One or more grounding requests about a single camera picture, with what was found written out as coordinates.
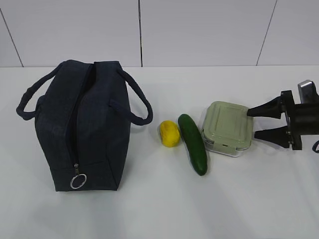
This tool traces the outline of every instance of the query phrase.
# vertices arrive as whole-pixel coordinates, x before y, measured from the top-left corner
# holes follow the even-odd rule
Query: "white wall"
[[[275,0],[145,0],[145,66],[256,65]]]
[[[144,66],[319,64],[317,0],[141,0],[141,42],[138,0],[0,0],[0,8],[24,66],[139,67],[141,45]],[[5,66],[21,64],[0,16]]]
[[[1,0],[24,66],[120,60],[140,66],[137,1]]]
[[[319,1],[278,0],[259,65],[319,65]]]

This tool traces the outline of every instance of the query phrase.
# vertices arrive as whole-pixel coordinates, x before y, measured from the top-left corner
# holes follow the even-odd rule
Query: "lemon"
[[[159,126],[159,131],[163,145],[166,147],[174,147],[178,144],[180,140],[180,134],[177,124],[175,124],[173,121],[163,121]]]

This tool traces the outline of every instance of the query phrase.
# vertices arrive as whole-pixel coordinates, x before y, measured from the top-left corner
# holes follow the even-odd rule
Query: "green cucumber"
[[[190,162],[196,173],[202,176],[207,172],[207,154],[197,125],[186,114],[178,118],[178,125],[189,152]]]

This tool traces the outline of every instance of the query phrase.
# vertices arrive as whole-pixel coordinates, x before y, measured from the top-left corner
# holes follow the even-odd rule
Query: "dark blue lunch bag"
[[[24,108],[53,78],[33,112]],[[146,119],[130,110],[126,82],[146,105]],[[27,89],[16,112],[35,118],[35,130],[56,191],[117,190],[131,123],[149,124],[151,105],[118,61],[86,64],[68,60]]]

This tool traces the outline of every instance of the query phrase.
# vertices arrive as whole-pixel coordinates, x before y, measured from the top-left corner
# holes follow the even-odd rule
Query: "white table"
[[[319,155],[311,146],[319,136],[304,136],[303,151],[254,141],[239,158],[210,153],[208,173],[200,177],[185,146],[162,146],[157,128],[182,113],[201,126],[213,101],[254,107],[292,89],[299,102],[297,83],[311,79],[319,86],[319,66],[126,68],[151,102],[154,121],[132,126],[117,192],[77,193],[54,191],[33,120],[15,113],[26,88],[51,69],[0,69],[2,239],[318,238]],[[132,91],[130,98],[145,116]]]

